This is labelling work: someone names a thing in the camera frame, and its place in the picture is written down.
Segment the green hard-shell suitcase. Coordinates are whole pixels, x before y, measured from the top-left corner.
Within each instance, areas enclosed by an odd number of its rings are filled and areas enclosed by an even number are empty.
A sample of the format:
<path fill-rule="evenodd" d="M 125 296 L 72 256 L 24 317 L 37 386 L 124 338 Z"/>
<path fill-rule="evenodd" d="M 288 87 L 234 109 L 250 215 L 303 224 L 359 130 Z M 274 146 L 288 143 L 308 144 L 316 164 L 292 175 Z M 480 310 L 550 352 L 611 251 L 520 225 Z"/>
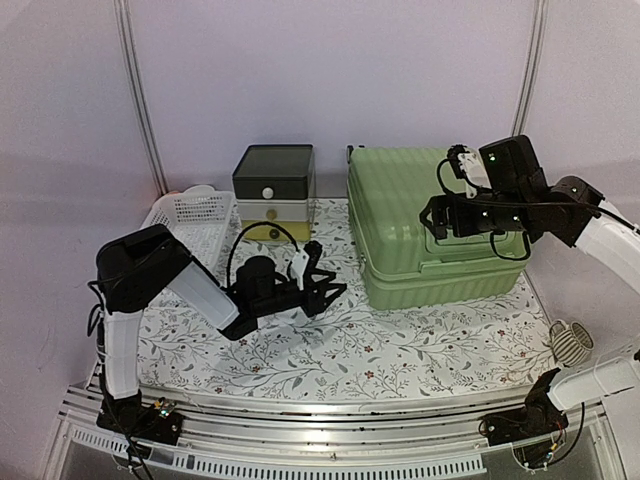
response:
<path fill-rule="evenodd" d="M 465 183 L 437 166 L 441 148 L 356 147 L 349 154 L 349 223 L 377 310 L 433 306 L 506 293 L 527 262 L 521 234 L 437 240 L 419 215 L 447 186 Z"/>

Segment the drawer cabinet with dark top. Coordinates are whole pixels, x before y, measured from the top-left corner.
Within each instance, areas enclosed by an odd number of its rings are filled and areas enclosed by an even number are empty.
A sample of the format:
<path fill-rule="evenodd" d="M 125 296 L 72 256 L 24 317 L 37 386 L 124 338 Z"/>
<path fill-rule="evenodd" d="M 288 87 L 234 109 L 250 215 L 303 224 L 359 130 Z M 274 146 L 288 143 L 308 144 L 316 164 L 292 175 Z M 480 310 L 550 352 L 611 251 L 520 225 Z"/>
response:
<path fill-rule="evenodd" d="M 314 149 L 310 144 L 254 144 L 232 174 L 241 225 L 254 240 L 311 238 L 316 197 Z"/>

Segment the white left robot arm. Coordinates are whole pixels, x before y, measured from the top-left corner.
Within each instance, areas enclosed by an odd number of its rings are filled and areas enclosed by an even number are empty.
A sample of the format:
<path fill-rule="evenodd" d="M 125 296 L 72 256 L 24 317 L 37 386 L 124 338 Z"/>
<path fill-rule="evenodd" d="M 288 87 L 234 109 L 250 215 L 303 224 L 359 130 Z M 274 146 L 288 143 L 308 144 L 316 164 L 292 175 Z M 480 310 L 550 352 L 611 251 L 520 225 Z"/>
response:
<path fill-rule="evenodd" d="M 285 272 L 273 259 L 253 256 L 239 267 L 228 263 L 219 281 L 168 227 L 155 224 L 104 245 L 96 258 L 97 297 L 87 328 L 97 337 L 99 386 L 103 395 L 98 427 L 137 439 L 175 445 L 184 417 L 173 401 L 146 406 L 139 378 L 139 347 L 147 311 L 166 293 L 176 297 L 224 338 L 237 341 L 261 318 L 299 309 L 314 317 L 347 289 L 334 272 L 319 267 L 316 240 L 295 244 Z"/>

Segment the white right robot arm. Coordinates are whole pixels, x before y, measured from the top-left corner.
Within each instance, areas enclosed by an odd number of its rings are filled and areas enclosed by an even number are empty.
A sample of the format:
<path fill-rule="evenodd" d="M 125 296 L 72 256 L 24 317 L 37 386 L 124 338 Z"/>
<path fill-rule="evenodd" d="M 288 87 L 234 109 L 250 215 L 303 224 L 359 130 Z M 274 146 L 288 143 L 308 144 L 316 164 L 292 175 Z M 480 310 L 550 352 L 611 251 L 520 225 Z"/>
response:
<path fill-rule="evenodd" d="M 639 227 L 595 187 L 577 176 L 549 185 L 529 138 L 512 136 L 472 151 L 454 145 L 440 162 L 467 185 L 431 198 L 421 223 L 437 239 L 519 232 L 529 250 L 549 233 L 598 260 L 633 290 L 639 288 Z M 491 445 L 562 434 L 567 412 L 639 384 L 639 341 L 594 355 L 594 339 L 579 322 L 558 320 L 549 328 L 556 367 L 543 373 L 518 409 L 482 418 Z"/>

